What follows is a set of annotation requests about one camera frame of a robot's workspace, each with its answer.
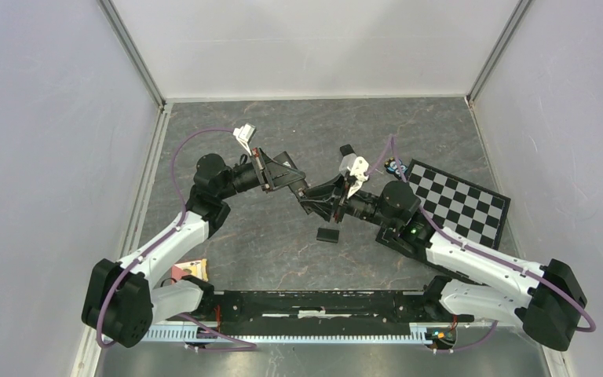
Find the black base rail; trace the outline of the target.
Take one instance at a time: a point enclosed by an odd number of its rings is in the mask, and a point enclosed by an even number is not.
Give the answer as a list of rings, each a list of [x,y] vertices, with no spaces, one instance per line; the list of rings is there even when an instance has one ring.
[[[472,323],[422,291],[215,291],[191,313],[226,335],[406,335],[410,324]]]

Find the black remote back up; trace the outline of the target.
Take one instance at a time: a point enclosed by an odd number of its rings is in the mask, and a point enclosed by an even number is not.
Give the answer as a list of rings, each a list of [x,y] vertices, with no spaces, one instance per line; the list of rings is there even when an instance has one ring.
[[[355,153],[352,145],[343,145],[340,147],[339,151],[343,157],[346,157],[346,156],[349,156],[349,155],[352,155]]]

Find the blue owl figure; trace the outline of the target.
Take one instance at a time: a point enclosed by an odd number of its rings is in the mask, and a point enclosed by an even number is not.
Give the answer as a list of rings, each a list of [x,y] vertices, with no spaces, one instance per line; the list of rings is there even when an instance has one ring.
[[[384,168],[386,173],[393,175],[398,180],[401,180],[401,176],[406,177],[407,166],[400,159],[394,157],[387,159],[384,162]]]

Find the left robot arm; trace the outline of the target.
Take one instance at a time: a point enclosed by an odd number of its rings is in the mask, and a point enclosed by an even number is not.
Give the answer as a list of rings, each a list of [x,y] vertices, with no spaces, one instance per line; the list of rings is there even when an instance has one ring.
[[[153,324],[182,313],[209,318],[215,299],[197,279],[183,278],[160,287],[159,280],[192,248],[211,238],[230,213],[226,199],[257,187],[282,187],[297,195],[305,173],[282,152],[274,158],[256,148],[246,163],[233,167],[215,153],[196,164],[194,184],[177,217],[156,238],[117,262],[106,258],[92,269],[81,321],[97,333],[97,343],[130,348]]]

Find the black white chessboard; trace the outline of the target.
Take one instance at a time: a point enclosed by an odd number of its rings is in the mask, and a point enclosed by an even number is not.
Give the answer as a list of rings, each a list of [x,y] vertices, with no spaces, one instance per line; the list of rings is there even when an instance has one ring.
[[[437,225],[482,246],[499,248],[510,198],[415,159],[401,167],[412,191]],[[429,241],[433,229],[425,225],[425,221],[422,215],[416,214],[403,234],[397,235],[382,227],[375,240],[451,278],[472,283],[468,276],[426,260],[420,236],[424,235],[424,240]]]

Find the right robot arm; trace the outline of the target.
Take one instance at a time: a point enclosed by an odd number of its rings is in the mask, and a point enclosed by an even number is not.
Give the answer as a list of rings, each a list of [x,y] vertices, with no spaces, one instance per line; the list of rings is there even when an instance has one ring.
[[[522,260],[441,228],[402,181],[389,182],[379,195],[353,189],[354,182],[338,175],[295,194],[306,212],[326,221],[348,215],[379,226],[383,244],[443,272],[422,299],[429,319],[451,314],[512,324],[557,351],[568,350],[575,333],[595,331],[587,297],[568,264]]]

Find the black remote with buttons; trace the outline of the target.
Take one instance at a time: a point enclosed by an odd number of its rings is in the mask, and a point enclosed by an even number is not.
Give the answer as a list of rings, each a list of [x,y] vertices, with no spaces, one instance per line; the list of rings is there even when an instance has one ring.
[[[302,201],[305,199],[305,190],[309,187],[307,181],[302,178],[288,185],[291,193],[294,195],[295,199],[298,201],[298,204],[302,208],[302,210],[306,214],[311,214],[312,211],[305,206]]]

